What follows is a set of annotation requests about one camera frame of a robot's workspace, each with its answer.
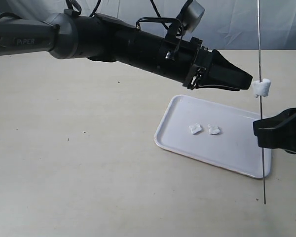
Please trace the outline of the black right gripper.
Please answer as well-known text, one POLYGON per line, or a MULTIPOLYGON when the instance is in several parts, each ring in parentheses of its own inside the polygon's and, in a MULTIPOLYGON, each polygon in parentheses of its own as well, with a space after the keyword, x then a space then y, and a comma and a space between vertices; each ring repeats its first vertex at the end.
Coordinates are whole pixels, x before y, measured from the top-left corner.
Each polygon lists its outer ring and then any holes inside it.
POLYGON ((276 149, 282 146, 286 152, 296 154, 296 107, 254 121, 253 131, 259 147, 276 149))

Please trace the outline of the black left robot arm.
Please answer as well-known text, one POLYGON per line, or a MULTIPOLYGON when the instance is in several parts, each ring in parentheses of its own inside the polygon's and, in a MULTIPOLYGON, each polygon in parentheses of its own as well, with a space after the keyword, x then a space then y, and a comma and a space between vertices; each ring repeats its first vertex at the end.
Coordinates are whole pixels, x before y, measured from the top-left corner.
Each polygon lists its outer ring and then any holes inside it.
POLYGON ((54 13, 45 21, 0 14, 0 56, 47 51, 57 59, 87 58, 121 62, 175 81, 193 90, 249 89, 252 76, 208 50, 198 38, 177 36, 182 27, 170 19, 164 38, 104 14, 93 17, 54 13))

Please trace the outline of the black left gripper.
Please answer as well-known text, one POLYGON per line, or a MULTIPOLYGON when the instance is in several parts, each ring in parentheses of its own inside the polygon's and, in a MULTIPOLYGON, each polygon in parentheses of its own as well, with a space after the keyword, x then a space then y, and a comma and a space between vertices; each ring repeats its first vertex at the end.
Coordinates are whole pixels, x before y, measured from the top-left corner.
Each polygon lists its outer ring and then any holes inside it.
POLYGON ((248 90, 253 79, 218 50, 210 52, 194 37, 189 42, 164 39, 157 55, 157 74, 180 82, 187 89, 248 90))

